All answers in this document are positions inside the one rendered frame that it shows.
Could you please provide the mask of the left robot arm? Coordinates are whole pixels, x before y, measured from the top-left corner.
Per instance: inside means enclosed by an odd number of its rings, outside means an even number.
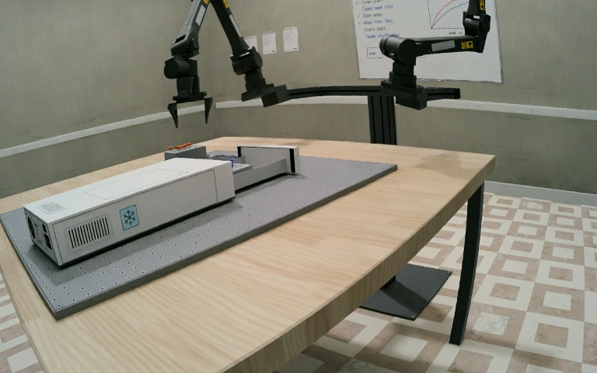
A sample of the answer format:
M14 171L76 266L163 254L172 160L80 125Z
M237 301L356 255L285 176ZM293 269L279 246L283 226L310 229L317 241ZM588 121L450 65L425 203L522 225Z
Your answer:
M467 11L463 11L463 27L465 35L454 37L402 38L385 35L379 42L379 49L394 62L389 79L382 80L381 86L412 94L423 92L424 87L417 85L417 76L414 75L417 57L464 51L483 53L491 27L485 0L469 0Z

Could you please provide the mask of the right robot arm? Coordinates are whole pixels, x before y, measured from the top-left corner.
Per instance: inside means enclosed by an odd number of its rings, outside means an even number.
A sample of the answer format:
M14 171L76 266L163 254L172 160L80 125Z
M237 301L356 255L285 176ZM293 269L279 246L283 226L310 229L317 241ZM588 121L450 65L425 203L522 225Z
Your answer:
M192 93L200 92L200 77L198 76L197 60L192 60L190 58L200 54L198 50L200 49L198 34L209 2L212 4L231 45L232 55L230 56L230 59L232 61L234 72L237 75L246 75L244 78L246 81L245 86L247 92L241 93L241 96L243 97L261 89L274 87L274 83L267 85L265 82L261 70L263 66L262 58L256 48L249 47L243 39L227 1L191 1L192 4L187 13L183 27L173 41L171 47L172 57L165 60L164 67L164 75L168 79L176 78L178 96L184 98L191 96ZM248 52L249 54L246 54ZM243 56L241 57L240 55Z

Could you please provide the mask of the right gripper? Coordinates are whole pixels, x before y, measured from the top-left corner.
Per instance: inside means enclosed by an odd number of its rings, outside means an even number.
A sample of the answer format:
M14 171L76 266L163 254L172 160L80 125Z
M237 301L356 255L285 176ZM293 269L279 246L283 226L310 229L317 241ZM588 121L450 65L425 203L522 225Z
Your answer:
M206 124L208 123L208 115L209 115L209 112L211 109L211 105L213 103L213 99L212 99L212 97L204 98L204 96L206 96L206 95L207 95L207 92L196 92L196 93L192 93L191 96L186 97L186 98L182 98L180 96L173 96L173 101L176 100L176 103L169 103L167 108L173 117L176 128L178 128L178 115L177 115L177 104L178 103L189 103L189 102L204 100L205 120L206 120Z

